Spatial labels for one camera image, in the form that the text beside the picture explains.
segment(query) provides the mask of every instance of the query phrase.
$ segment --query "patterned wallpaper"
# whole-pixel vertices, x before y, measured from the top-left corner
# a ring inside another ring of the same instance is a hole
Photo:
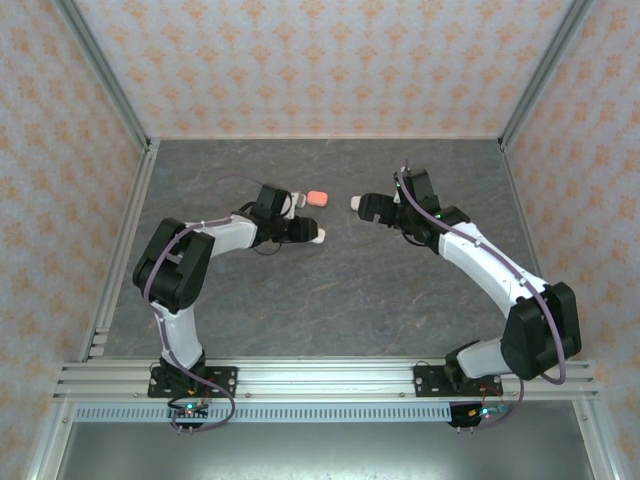
[[[80,0],[147,134],[497,137],[570,0]]]
[[[509,161],[543,272],[576,290],[583,356],[640,472],[637,0],[596,0]]]
[[[139,159],[52,0],[0,3],[0,478],[75,361]]]

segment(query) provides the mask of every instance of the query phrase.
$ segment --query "metal bracket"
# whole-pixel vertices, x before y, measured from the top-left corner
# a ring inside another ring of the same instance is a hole
[[[502,381],[497,375],[487,375],[465,382],[460,390],[456,391],[447,376],[444,365],[416,365],[413,367],[413,384],[416,397],[497,397],[493,391],[497,390],[500,395],[502,391]]]
[[[220,385],[227,390],[232,397],[236,394],[236,385],[238,382],[237,367],[218,367],[207,365],[205,368],[205,379]],[[149,389],[147,390],[149,398],[226,398],[220,393],[220,390],[210,388],[202,388],[196,392],[190,392],[184,388],[176,387],[166,375],[166,371],[162,367],[154,367],[151,369],[151,379],[149,380]]]

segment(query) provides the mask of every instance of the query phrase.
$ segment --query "small block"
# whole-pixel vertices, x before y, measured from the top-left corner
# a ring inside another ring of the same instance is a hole
[[[329,201],[329,195],[325,192],[310,191],[307,194],[307,203],[316,207],[324,207]]]

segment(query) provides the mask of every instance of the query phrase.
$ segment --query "gray marble floor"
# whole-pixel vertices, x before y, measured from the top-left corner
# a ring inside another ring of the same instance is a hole
[[[533,268],[495,141],[162,141],[106,355],[159,355],[154,320],[131,283],[133,267],[164,217],[215,219],[255,199],[259,187],[245,180],[212,186],[231,172],[290,191],[326,191],[325,208],[300,215],[316,219],[327,238],[320,246],[284,245],[270,257],[237,251],[214,259],[196,303],[208,356],[438,356],[501,335],[498,308],[454,265],[350,210],[353,195],[393,194],[392,174],[405,158],[428,169],[443,206],[461,208]]]

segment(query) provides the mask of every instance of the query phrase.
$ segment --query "purple cable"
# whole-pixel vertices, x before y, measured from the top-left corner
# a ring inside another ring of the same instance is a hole
[[[400,169],[400,175],[398,175],[398,183],[400,184],[400,188],[402,189],[402,193],[404,193],[404,196],[407,198],[407,200],[409,201],[411,206],[413,208],[415,208],[418,211],[418,213],[420,213],[420,215],[422,215],[424,218],[429,220],[429,222],[433,223],[434,225],[437,225],[438,227],[446,230],[447,232],[451,232],[451,233],[453,233],[455,235],[458,235],[459,237],[464,238],[465,240],[475,244],[476,243],[476,239],[475,238],[473,238],[470,235],[467,235],[464,232],[456,230],[455,228],[450,227],[446,223],[438,220],[436,217],[434,217],[433,215],[429,214],[426,210],[424,210],[418,204],[418,202],[416,202],[416,200],[409,193],[409,190],[407,189],[407,185],[405,184],[405,181],[404,181],[404,177],[402,176],[402,172],[404,172],[405,169],[407,171],[409,170],[409,162],[408,161],[405,161],[404,167],[402,167]],[[524,276],[522,276],[520,274],[520,272],[518,272],[518,270],[516,268],[514,268],[513,265],[511,265],[511,263],[508,262],[507,259],[505,259],[500,253],[498,253],[493,248],[485,245],[484,243],[480,243],[479,246],[480,246],[480,248],[482,248],[483,250],[488,252],[493,258],[498,260],[502,265],[504,265],[505,268],[507,270],[509,270],[509,272],[518,281],[520,281],[520,282],[524,281],[524,286],[527,288],[527,290],[529,290],[529,292],[531,292],[533,297],[536,299],[536,302],[538,302],[538,305],[540,305],[540,309],[542,310],[542,313],[544,314],[545,318],[547,319],[547,323],[549,324],[549,330],[551,330],[551,336],[553,337],[553,343],[555,344],[556,353],[558,354],[558,367],[560,369],[560,375],[559,375],[558,378],[549,377],[546,373],[542,373],[540,376],[542,378],[544,378],[545,380],[547,380],[549,383],[553,383],[554,385],[562,385],[567,379],[567,365],[566,365],[565,358],[564,358],[564,349],[562,348],[562,341],[560,340],[560,332],[558,332],[558,327],[556,326],[556,322],[553,319],[553,315],[551,314],[551,311],[549,310],[549,307],[547,307],[547,303],[544,301],[544,299],[538,293],[538,291],[534,288],[534,286],[531,285],[531,282],[529,282]]]
[[[231,173],[228,175],[223,175],[221,177],[219,177],[218,179],[216,179],[211,186],[215,185],[216,183],[220,182],[221,180],[225,180],[227,178],[244,178],[245,180],[250,180],[252,182],[255,182],[259,185],[262,185],[262,182],[259,182],[258,180],[248,177],[246,175],[242,175],[239,173]],[[149,278],[147,279],[147,283],[144,286],[144,291],[142,293],[142,297],[144,298],[145,302],[147,302],[149,304],[149,306],[151,307],[151,309],[153,310],[154,314],[156,316],[158,316],[160,319],[162,319],[162,312],[160,310],[158,310],[156,307],[153,306],[153,304],[151,303],[151,299],[149,298],[150,292],[151,292],[151,285],[153,285],[153,281],[156,278],[156,275],[158,274],[158,271],[160,270],[160,267],[162,266],[162,263],[165,261],[165,259],[167,258],[167,256],[169,255],[169,252],[171,252],[171,249],[176,246],[178,244],[178,242],[180,240],[182,240],[182,238],[184,238],[185,235],[187,235],[190,232],[193,232],[194,230],[198,229],[198,228],[206,228],[206,227],[219,227],[222,225],[227,225],[231,223],[231,217],[227,217],[221,220],[211,220],[209,222],[201,222],[201,223],[197,223],[194,225],[191,225],[187,228],[185,228],[184,230],[182,230],[178,235],[176,235],[175,237],[173,237],[171,239],[171,241],[167,244],[167,246],[164,248],[164,250],[162,251],[162,253],[160,254],[160,256],[158,257],[158,260],[156,261],[155,265],[153,266],[153,268],[151,269],[151,273],[149,274]],[[217,427],[221,427],[225,424],[227,424],[229,422],[229,420],[231,420],[233,418],[233,416],[236,413],[236,402],[233,399],[233,396],[224,388],[222,388],[220,385],[217,385],[213,382],[210,382],[209,380],[206,380],[202,377],[199,377],[198,375],[195,375],[194,373],[190,372],[189,369],[187,369],[184,365],[182,365],[180,363],[180,361],[178,360],[178,358],[176,357],[175,353],[173,353],[173,350],[171,350],[171,345],[169,345],[169,337],[167,335],[167,327],[164,323],[164,320],[159,322],[160,324],[160,339],[162,341],[162,346],[167,350],[167,353],[169,354],[169,358],[171,358],[171,361],[173,362],[173,364],[178,368],[178,370],[180,370],[182,373],[184,373],[185,375],[187,375],[188,377],[192,378],[193,380],[197,381],[198,383],[201,383],[203,385],[206,385],[209,388],[218,390],[222,395],[224,395],[226,398],[229,399],[229,402],[231,402],[231,411],[229,412],[229,414],[222,420],[220,420],[219,422],[216,423],[210,423],[208,425],[204,425],[202,427],[198,427],[198,428],[190,428],[190,432],[192,433],[197,433],[197,432],[204,432],[207,430],[212,430],[214,428]],[[173,416],[171,417],[171,426],[173,428],[175,428],[178,432],[180,432],[182,430],[182,427],[178,425],[178,423],[176,422],[176,418],[177,416],[183,412],[185,409],[182,410],[177,410]]]

